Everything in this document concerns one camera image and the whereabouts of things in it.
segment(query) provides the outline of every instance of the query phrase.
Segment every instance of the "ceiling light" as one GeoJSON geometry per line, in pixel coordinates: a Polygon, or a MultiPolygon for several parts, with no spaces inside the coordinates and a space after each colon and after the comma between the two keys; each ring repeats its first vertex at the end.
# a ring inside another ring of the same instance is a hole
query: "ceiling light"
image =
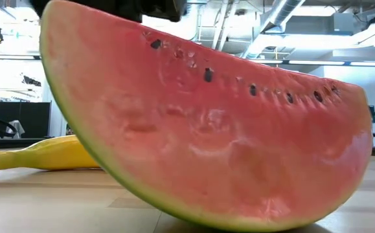
{"type": "Polygon", "coordinates": [[[0,55],[0,60],[40,60],[40,57],[22,55],[0,55]]]}
{"type": "Polygon", "coordinates": [[[262,63],[262,64],[281,64],[282,60],[250,60],[255,63],[262,63]]]}
{"type": "Polygon", "coordinates": [[[353,65],[353,66],[375,66],[375,62],[367,62],[367,61],[356,62],[356,61],[353,61],[350,65],[353,65]]]}
{"type": "Polygon", "coordinates": [[[293,65],[344,65],[343,61],[301,61],[301,60],[290,60],[290,64],[293,65]]]}

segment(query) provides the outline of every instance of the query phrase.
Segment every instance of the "black panel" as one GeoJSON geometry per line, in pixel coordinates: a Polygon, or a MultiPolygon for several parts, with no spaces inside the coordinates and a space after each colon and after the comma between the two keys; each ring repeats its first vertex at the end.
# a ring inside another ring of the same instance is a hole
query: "black panel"
{"type": "Polygon", "coordinates": [[[0,139],[0,149],[26,148],[45,139],[0,139]]]}
{"type": "Polygon", "coordinates": [[[369,105],[370,114],[371,114],[371,122],[375,123],[375,108],[374,105],[369,105]]]}
{"type": "MultiPolygon", "coordinates": [[[[20,119],[20,102],[0,102],[0,119],[5,122],[20,119]]],[[[6,126],[0,125],[0,129],[6,131],[6,126]]]]}
{"type": "Polygon", "coordinates": [[[0,119],[19,120],[25,133],[22,138],[42,138],[49,134],[51,103],[0,102],[0,119]]]}
{"type": "Polygon", "coordinates": [[[22,138],[40,138],[48,135],[51,103],[22,102],[20,123],[25,129],[22,138]]]}

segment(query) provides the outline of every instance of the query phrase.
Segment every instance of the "banana peel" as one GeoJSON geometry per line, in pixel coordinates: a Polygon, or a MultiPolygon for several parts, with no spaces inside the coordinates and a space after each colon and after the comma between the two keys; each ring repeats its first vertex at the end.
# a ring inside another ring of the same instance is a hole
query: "banana peel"
{"type": "Polygon", "coordinates": [[[37,142],[22,150],[0,151],[0,170],[36,168],[73,170],[100,168],[75,135],[37,142]]]}

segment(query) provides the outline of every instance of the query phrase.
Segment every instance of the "green rind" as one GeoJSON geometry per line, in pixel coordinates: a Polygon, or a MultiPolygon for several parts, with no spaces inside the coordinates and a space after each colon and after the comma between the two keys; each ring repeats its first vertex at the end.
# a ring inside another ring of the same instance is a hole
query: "green rind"
{"type": "MultiPolygon", "coordinates": [[[[56,1],[51,1],[47,4],[42,19],[45,19],[45,16],[48,14],[48,11],[50,10],[51,6],[56,1]]],[[[335,211],[342,203],[348,200],[352,193],[355,191],[355,189],[352,192],[349,192],[347,196],[341,198],[340,201],[336,201],[336,205],[330,208],[327,213],[324,213],[322,217],[316,217],[315,219],[301,219],[299,222],[290,221],[290,222],[284,222],[284,223],[261,223],[258,221],[252,221],[250,224],[250,221],[247,221],[247,224],[244,224],[244,221],[228,221],[228,216],[212,216],[210,221],[206,221],[209,218],[205,215],[202,215],[202,217],[195,216],[192,213],[192,210],[177,210],[176,208],[172,208],[172,204],[170,201],[161,201],[161,200],[169,200],[169,197],[161,197],[156,191],[152,191],[153,193],[157,193],[156,195],[148,195],[148,192],[145,192],[145,190],[150,190],[147,187],[142,187],[142,184],[139,184],[139,182],[131,182],[133,178],[131,177],[125,177],[123,173],[120,173],[117,171],[117,169],[113,168],[112,166],[105,163],[104,160],[102,160],[99,156],[96,150],[93,148],[95,145],[90,145],[88,143],[91,141],[89,139],[89,136],[86,136],[83,131],[81,131],[81,128],[78,127],[77,120],[75,120],[70,113],[68,112],[68,108],[64,106],[64,102],[62,102],[62,95],[58,91],[56,91],[56,84],[52,83],[51,80],[51,73],[50,70],[47,68],[46,65],[46,51],[45,51],[45,28],[46,24],[48,23],[47,20],[42,20],[41,24],[41,38],[40,38],[40,52],[42,57],[42,63],[43,68],[47,77],[48,84],[50,86],[50,89],[52,91],[53,97],[58,104],[62,114],[68,121],[68,124],[71,125],[71,127],[74,129],[74,132],[79,139],[79,141],[82,143],[84,148],[88,151],[88,153],[94,158],[94,160],[101,166],[103,169],[105,169],[115,180],[117,180],[123,187],[125,187],[127,190],[129,190],[131,193],[142,199],[143,201],[146,201],[147,203],[150,203],[152,206],[156,207],[159,210],[162,210],[163,212],[166,212],[167,214],[170,214],[174,217],[177,217],[179,219],[183,219],[185,221],[189,221],[192,223],[200,224],[206,227],[212,227],[212,228],[218,228],[221,230],[229,230],[229,231],[235,231],[235,232],[273,232],[273,231],[281,231],[281,230],[288,230],[291,228],[298,228],[303,227],[305,225],[309,225],[310,223],[314,223],[323,217],[327,216],[328,214],[335,211]]]]}

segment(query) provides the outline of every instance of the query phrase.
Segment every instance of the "red watermelon flesh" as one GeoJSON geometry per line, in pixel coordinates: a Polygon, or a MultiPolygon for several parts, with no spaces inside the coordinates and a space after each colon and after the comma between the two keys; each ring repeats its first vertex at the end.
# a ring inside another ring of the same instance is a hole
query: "red watermelon flesh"
{"type": "Polygon", "coordinates": [[[372,149],[362,88],[217,52],[51,1],[41,55],[56,102],[119,183],[234,231],[312,223],[344,203],[372,149]]]}

